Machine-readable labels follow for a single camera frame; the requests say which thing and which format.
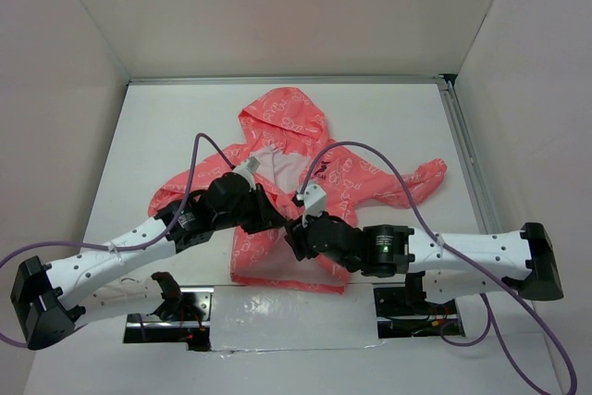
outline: black mount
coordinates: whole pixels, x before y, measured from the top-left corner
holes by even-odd
[[[52,346],[74,333],[74,323],[86,312],[78,305],[69,311],[64,308],[57,299],[62,290],[52,287],[46,270],[38,256],[23,261],[10,292],[27,347],[32,351]]]
[[[179,209],[181,201],[175,201],[155,216],[168,226]],[[261,184],[255,189],[247,179],[237,173],[226,173],[215,179],[207,190],[190,194],[179,222],[166,238],[174,241],[177,253],[210,241],[217,230],[240,226],[249,234],[271,228],[281,228],[286,219],[267,199]]]

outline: white cardboard wall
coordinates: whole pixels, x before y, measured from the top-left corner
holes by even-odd
[[[538,304],[592,392],[592,0],[494,0],[457,93],[504,228],[547,227],[566,298]],[[556,361],[561,383],[564,366]]]
[[[132,78],[458,72],[491,0],[82,0]]]
[[[0,0],[1,256],[81,239],[124,84],[77,0]],[[8,295],[18,264],[0,273],[0,329],[16,339]],[[0,343],[2,393],[22,393],[32,358]]]

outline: hoodie sleeve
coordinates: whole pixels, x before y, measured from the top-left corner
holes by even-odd
[[[327,179],[334,187],[343,189],[342,196],[345,195],[349,204],[357,205],[368,199],[376,199],[392,206],[410,207],[394,175],[385,173],[345,147],[335,150],[337,153],[328,169]],[[442,159],[434,159],[419,166],[413,174],[403,175],[418,204],[436,191],[444,180],[446,169]]]

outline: pink hoodie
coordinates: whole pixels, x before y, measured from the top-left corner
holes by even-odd
[[[234,164],[254,155],[261,165],[257,181],[263,184],[270,202],[287,218],[302,214],[291,198],[320,150],[334,142],[329,139],[325,115],[298,88],[276,88],[244,108],[239,121],[246,143],[235,143],[224,150]],[[413,198],[421,203],[444,180],[446,164],[434,159],[422,164],[412,175],[405,175]],[[369,199],[409,208],[401,185],[345,147],[329,151],[316,166],[313,179],[327,192],[327,211],[355,226],[355,206]],[[188,171],[169,180],[154,195],[148,214],[185,192]],[[191,190],[205,189],[213,179],[229,171],[219,154],[205,159],[195,168]],[[349,281],[343,267],[319,255],[297,262],[283,230],[247,235],[236,228],[230,277],[243,285],[280,287],[329,293],[343,293]]]

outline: white table surface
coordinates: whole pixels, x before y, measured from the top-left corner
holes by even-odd
[[[188,167],[196,132],[207,132],[223,147],[244,142],[237,115],[276,86],[131,85],[85,240],[107,241],[139,225],[157,188]],[[326,113],[334,139],[369,143],[402,173],[442,157],[449,170],[441,188],[421,205],[425,219],[437,231],[478,232],[435,84],[296,86]],[[371,154],[353,151],[379,165]],[[204,143],[200,158],[213,152]],[[411,211],[381,204],[364,205],[358,216],[360,226],[417,225]],[[136,275],[168,270],[184,285],[233,285],[229,280],[231,240],[232,230],[216,233],[209,243],[143,267]],[[356,275],[352,282],[367,280]],[[465,328],[476,334],[485,324],[484,311],[476,298],[461,300]],[[502,328],[522,332],[511,334],[510,341],[528,374],[548,390],[557,391],[542,336],[526,333],[536,329],[504,295],[494,296],[493,302]],[[322,316],[331,317],[331,304],[326,308]],[[531,393],[513,373],[494,339],[470,351],[451,348],[439,339],[394,339],[368,349],[237,352],[230,356],[225,352],[185,352],[178,344],[123,345],[124,321],[120,317],[95,323],[37,352],[25,393],[162,393],[173,389],[182,393],[244,393],[245,389],[259,394],[359,393],[364,385],[372,391],[396,394],[443,390]]]

